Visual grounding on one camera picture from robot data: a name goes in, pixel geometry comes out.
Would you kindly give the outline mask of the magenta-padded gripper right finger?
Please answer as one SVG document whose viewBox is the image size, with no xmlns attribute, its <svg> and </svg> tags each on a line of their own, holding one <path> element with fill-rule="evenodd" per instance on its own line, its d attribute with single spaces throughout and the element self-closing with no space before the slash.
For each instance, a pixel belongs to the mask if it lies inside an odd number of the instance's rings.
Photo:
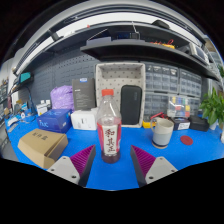
<svg viewBox="0 0 224 224">
<path fill-rule="evenodd" d="M 177 172 L 165 157 L 154 157 L 137 146 L 131 146 L 130 155 L 140 187 Z"/>
</svg>

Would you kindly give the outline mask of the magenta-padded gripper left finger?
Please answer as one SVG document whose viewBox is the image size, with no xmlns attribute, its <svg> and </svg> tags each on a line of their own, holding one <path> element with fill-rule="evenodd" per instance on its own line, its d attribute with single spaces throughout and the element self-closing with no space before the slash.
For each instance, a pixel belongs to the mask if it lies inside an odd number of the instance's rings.
<svg viewBox="0 0 224 224">
<path fill-rule="evenodd" d="M 89 179 L 95 155 L 95 146 L 89 146 L 71 157 L 62 156 L 48 169 L 48 172 L 85 187 Z"/>
</svg>

